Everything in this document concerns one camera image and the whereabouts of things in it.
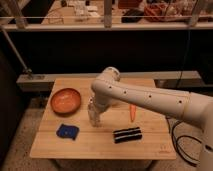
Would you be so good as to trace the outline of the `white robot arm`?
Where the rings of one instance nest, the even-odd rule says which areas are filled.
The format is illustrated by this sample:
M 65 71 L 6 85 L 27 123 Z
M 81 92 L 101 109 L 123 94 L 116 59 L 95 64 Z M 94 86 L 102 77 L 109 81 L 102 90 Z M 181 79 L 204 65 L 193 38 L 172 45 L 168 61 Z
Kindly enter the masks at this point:
M 88 114 L 92 126 L 100 124 L 100 114 L 110 107 L 112 99 L 173 117 L 203 131 L 197 171 L 213 171 L 213 97 L 122 83 L 114 67 L 105 68 L 91 83 L 91 90 L 94 95 Z

